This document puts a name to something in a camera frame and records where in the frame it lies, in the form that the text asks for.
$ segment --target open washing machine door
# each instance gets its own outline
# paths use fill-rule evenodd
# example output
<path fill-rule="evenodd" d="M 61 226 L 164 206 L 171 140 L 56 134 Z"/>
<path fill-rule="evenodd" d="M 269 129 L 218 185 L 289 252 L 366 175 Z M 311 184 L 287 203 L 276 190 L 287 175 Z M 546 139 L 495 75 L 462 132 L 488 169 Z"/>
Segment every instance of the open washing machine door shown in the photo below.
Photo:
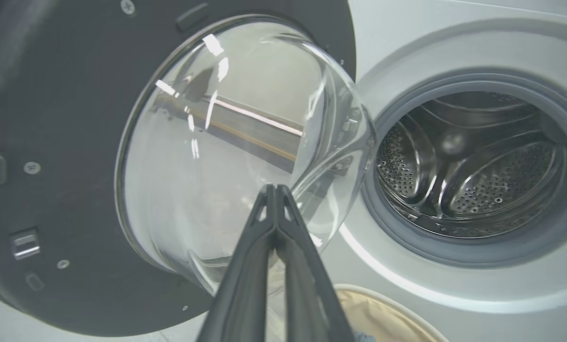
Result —
<path fill-rule="evenodd" d="M 353 40 L 343 0 L 0 2 L 1 301 L 86 335 L 193 318 L 266 182 L 325 247 L 376 147 Z"/>

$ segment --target screw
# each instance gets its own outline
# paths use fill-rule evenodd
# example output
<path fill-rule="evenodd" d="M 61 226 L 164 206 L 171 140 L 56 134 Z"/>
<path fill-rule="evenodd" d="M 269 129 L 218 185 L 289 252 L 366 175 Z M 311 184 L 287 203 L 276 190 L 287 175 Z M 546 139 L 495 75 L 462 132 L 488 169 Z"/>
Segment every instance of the screw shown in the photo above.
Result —
<path fill-rule="evenodd" d="M 123 13 L 132 15 L 136 12 L 136 5 L 133 4 L 132 0 L 121 0 L 121 9 L 123 9 Z"/>
<path fill-rule="evenodd" d="M 57 263 L 57 267 L 58 267 L 60 270 L 64 270 L 64 268 L 68 267 L 69 265 L 70 265 L 70 262 L 69 262 L 68 260 L 66 260 L 66 259 L 60 260 L 60 261 L 58 261 L 58 263 Z"/>
<path fill-rule="evenodd" d="M 41 164 L 38 162 L 29 161 L 24 164 L 24 172 L 29 175 L 36 175 L 41 171 Z"/>

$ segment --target washing machine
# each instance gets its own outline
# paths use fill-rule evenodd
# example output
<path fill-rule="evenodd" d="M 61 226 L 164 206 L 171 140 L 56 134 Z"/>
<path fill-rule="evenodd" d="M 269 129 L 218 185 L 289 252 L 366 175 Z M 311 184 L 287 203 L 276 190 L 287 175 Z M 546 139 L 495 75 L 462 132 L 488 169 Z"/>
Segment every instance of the washing machine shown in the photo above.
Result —
<path fill-rule="evenodd" d="M 267 182 L 333 283 L 567 340 L 567 0 L 0 2 L 4 305 L 189 320 Z"/>

